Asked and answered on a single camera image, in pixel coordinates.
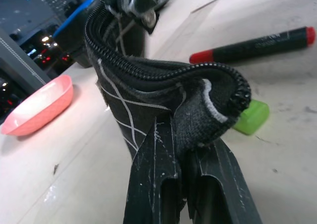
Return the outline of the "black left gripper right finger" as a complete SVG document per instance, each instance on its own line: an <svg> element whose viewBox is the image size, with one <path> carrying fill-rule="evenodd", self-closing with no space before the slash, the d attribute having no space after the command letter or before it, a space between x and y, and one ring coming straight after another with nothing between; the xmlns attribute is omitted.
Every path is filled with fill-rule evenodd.
<svg viewBox="0 0 317 224"><path fill-rule="evenodd" d="M263 224L237 159L221 139L189 151L186 165L193 224Z"/></svg>

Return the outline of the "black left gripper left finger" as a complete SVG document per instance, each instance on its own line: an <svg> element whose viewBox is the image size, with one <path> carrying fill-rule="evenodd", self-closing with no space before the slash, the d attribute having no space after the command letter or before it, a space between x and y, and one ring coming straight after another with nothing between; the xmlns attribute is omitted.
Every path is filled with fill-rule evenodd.
<svg viewBox="0 0 317 224"><path fill-rule="evenodd" d="M171 116L157 116L131 166L123 224L179 224L182 174Z"/></svg>

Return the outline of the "black grid pattern zipper pouch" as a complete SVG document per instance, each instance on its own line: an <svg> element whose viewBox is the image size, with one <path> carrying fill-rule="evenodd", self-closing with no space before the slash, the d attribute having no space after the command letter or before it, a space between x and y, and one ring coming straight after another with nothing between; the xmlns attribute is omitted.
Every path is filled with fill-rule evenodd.
<svg viewBox="0 0 317 224"><path fill-rule="evenodd" d="M98 0L85 25L85 43L100 90L117 96L131 128L149 128L161 111L173 116L176 153L206 147L238 120L251 102L248 81L217 62L183 63L124 55L115 27L136 22L152 33L169 0Z"/></svg>

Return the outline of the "red capped black marker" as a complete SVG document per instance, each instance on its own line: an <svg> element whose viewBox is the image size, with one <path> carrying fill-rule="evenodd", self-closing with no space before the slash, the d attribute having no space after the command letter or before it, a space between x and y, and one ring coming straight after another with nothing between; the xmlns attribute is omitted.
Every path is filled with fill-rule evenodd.
<svg viewBox="0 0 317 224"><path fill-rule="evenodd" d="M228 63L300 50L313 45L316 37L317 33L314 27L302 27L194 53L189 57L189 62L192 64L201 62Z"/></svg>

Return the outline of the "green eraser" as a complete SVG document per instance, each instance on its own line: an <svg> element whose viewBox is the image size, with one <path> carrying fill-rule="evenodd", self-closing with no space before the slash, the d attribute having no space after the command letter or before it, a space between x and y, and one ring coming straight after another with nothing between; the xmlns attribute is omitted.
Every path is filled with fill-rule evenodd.
<svg viewBox="0 0 317 224"><path fill-rule="evenodd" d="M244 135L253 135L267 121L269 114L268 104L251 100L249 107L241 113L233 129Z"/></svg>

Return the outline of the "pink plastic tray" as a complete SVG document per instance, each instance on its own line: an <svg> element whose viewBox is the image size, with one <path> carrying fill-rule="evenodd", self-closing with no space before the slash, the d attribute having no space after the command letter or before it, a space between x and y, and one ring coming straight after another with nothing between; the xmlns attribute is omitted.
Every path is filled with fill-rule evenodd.
<svg viewBox="0 0 317 224"><path fill-rule="evenodd" d="M1 133L13 136L32 134L61 114L72 99L72 79L60 75L18 105L5 119Z"/></svg>

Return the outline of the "blue edged black bin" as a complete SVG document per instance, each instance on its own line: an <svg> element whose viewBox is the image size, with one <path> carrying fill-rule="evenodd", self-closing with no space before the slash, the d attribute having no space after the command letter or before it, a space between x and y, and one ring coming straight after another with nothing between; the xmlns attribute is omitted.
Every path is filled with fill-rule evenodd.
<svg viewBox="0 0 317 224"><path fill-rule="evenodd" d="M84 1L53 34L61 49L84 68L92 66L85 45L85 24L97 4L97 0Z"/></svg>

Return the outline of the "grey box with dotted line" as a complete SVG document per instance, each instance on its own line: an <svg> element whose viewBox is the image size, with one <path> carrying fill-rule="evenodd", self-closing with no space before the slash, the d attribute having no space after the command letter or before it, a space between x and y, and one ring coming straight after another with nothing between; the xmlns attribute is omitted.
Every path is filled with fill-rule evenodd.
<svg viewBox="0 0 317 224"><path fill-rule="evenodd" d="M48 75L0 28L0 69L32 94L51 81Z"/></svg>

